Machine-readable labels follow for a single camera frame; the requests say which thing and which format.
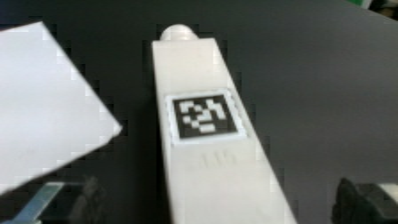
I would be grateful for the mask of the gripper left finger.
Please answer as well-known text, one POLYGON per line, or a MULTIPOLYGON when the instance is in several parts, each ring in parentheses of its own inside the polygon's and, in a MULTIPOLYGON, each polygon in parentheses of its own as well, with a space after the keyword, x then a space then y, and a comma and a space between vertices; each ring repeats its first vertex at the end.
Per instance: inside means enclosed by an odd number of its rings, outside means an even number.
POLYGON ((12 224, 105 224, 103 192, 94 182, 48 182, 12 224))

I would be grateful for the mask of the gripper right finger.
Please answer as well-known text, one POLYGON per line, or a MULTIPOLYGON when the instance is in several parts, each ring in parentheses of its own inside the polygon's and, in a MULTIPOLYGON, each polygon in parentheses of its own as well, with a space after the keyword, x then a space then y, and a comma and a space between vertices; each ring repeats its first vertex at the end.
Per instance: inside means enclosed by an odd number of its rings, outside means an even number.
POLYGON ((398 224, 398 183, 353 183, 341 179, 334 224, 398 224))

